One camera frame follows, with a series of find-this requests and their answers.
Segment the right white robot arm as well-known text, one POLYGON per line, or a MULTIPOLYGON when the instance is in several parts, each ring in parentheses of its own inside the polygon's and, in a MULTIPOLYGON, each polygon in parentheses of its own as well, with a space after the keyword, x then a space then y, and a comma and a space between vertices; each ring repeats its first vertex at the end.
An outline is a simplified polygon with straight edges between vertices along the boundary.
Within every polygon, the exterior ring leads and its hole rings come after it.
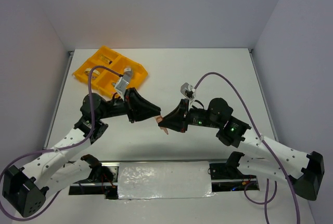
POLYGON ((275 140, 258 136, 251 126, 232 116, 233 109, 222 98, 214 98, 208 108, 189 108, 182 99, 175 110, 158 117, 160 128, 179 133, 190 125, 218 129, 217 139, 236 148, 226 162, 226 172, 232 178, 240 175, 266 177, 291 185, 296 195, 315 201, 325 173, 323 156, 318 152, 305 153, 275 140))

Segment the jar of paper clips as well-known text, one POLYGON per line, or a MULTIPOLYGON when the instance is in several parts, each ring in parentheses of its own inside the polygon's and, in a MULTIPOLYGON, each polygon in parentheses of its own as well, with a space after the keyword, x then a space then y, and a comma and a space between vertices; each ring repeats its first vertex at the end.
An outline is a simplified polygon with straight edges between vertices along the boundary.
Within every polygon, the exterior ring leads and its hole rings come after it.
POLYGON ((133 69, 132 69, 131 67, 126 67, 126 68, 123 70, 123 75, 124 75, 124 76, 126 75, 126 76, 132 78, 133 75, 134 75, 134 71, 133 71, 133 69))

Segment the clear tape roll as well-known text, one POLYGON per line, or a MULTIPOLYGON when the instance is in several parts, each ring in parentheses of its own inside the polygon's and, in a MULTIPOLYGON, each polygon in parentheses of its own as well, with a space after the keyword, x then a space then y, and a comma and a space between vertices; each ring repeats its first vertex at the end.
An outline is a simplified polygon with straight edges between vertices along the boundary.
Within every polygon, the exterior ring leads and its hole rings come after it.
POLYGON ((85 69, 84 74, 89 76, 89 74, 91 73, 91 70, 93 70, 92 74, 91 74, 91 79, 92 80, 95 80, 96 78, 98 78, 100 76, 100 72, 98 70, 92 69, 92 68, 85 69))

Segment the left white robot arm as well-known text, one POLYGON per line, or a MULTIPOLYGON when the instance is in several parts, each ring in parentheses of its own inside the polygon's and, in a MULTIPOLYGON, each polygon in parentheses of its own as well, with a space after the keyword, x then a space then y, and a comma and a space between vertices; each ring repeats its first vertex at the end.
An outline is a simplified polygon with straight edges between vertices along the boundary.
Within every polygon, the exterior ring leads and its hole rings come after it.
POLYGON ((97 93, 89 92, 80 108, 81 118, 74 127, 52 148, 33 152, 36 159, 15 166, 11 162, 1 173, 3 197, 21 215, 18 221, 28 221, 43 213, 43 206, 50 197, 70 184, 88 179, 95 182, 103 173, 107 179, 113 174, 92 155, 84 155, 77 161, 70 160, 89 148, 108 128, 105 118, 126 115, 131 123, 160 115, 161 109, 144 99, 135 88, 126 89, 121 97, 105 100, 97 93))

